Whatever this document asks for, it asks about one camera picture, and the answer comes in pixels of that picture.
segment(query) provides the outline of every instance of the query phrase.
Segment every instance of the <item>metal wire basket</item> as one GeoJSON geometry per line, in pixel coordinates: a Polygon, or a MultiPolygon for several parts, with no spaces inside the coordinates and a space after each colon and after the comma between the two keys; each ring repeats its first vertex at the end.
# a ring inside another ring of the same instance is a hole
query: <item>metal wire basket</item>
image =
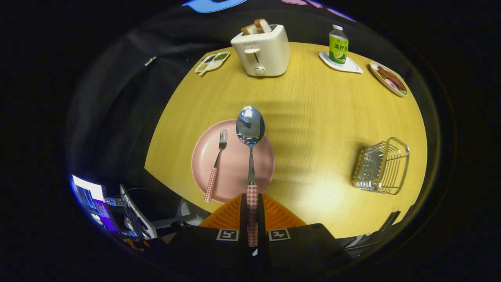
{"type": "Polygon", "coordinates": [[[363,150],[353,176],[357,188],[392,195],[398,194],[409,166],[409,147],[391,137],[363,150]]]}

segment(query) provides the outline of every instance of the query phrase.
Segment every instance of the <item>small plate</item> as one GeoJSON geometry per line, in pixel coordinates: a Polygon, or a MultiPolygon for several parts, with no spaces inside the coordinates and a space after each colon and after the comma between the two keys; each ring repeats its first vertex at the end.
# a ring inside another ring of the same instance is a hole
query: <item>small plate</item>
{"type": "MultiPolygon", "coordinates": [[[[239,194],[247,192],[249,147],[236,136],[236,119],[224,120],[205,131],[193,150],[191,172],[193,179],[205,195],[210,173],[219,153],[219,133],[228,129],[228,143],[221,152],[212,200],[225,203],[239,194]]],[[[270,140],[266,137],[254,146],[254,168],[258,192],[262,193],[270,184],[275,170],[275,155],[270,140]]]]}
{"type": "Polygon", "coordinates": [[[364,73],[362,68],[360,68],[357,65],[357,63],[355,63],[352,59],[350,59],[350,57],[346,57],[345,64],[342,67],[340,67],[334,65],[332,61],[329,59],[329,52],[320,52],[319,56],[322,59],[322,61],[324,61],[329,67],[333,69],[347,72],[364,73]]]}
{"type": "Polygon", "coordinates": [[[393,92],[395,95],[398,95],[400,97],[407,96],[408,91],[409,91],[409,86],[407,86],[407,84],[405,84],[405,81],[403,81],[402,79],[399,78],[399,75],[397,75],[396,72],[392,71],[391,69],[389,69],[389,68],[387,68],[387,67],[385,67],[377,62],[371,62],[369,65],[370,65],[372,73],[377,77],[377,79],[379,79],[379,81],[381,81],[381,83],[383,83],[388,89],[390,89],[391,92],[393,92]],[[387,72],[390,72],[391,74],[393,74],[393,76],[395,76],[395,78],[398,79],[398,81],[400,81],[404,85],[406,91],[403,92],[402,90],[399,90],[398,87],[393,82],[387,82],[379,73],[378,67],[381,67],[382,69],[386,70],[387,72]]]}
{"type": "Polygon", "coordinates": [[[209,55],[209,56],[205,57],[202,60],[202,62],[195,68],[195,72],[200,73],[204,69],[206,69],[206,72],[218,69],[223,64],[223,62],[226,61],[226,59],[228,57],[229,57],[229,51],[209,55]],[[222,54],[226,54],[226,57],[219,59],[219,60],[216,60],[217,57],[221,56],[222,54]]]}

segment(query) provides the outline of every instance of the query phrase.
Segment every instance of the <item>toaster lever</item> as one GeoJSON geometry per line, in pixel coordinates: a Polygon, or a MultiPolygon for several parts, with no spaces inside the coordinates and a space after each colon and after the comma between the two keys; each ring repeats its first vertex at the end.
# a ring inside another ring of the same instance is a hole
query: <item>toaster lever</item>
{"type": "Polygon", "coordinates": [[[254,54],[254,53],[257,53],[259,51],[259,48],[250,48],[250,49],[245,49],[244,52],[246,54],[254,54]]]}

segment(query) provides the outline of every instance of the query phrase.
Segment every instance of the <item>red checkered handle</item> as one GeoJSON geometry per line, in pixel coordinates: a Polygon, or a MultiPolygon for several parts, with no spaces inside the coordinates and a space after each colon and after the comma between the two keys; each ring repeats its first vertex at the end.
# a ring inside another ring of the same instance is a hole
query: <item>red checkered handle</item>
{"type": "Polygon", "coordinates": [[[209,185],[207,185],[207,192],[205,193],[205,201],[210,202],[212,200],[212,191],[214,190],[214,182],[216,182],[217,168],[213,168],[210,173],[209,185]]]}
{"type": "Polygon", "coordinates": [[[249,247],[258,245],[258,187],[247,186],[247,237],[249,247]]]}

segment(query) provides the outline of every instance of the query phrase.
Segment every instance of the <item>white toaster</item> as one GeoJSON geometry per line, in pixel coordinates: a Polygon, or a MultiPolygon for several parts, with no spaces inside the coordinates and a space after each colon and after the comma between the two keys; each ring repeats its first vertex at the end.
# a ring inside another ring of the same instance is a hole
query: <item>white toaster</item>
{"type": "Polygon", "coordinates": [[[279,76],[289,65],[291,48],[282,25],[270,25],[269,33],[243,35],[231,40],[243,68],[251,76],[279,76]]]}

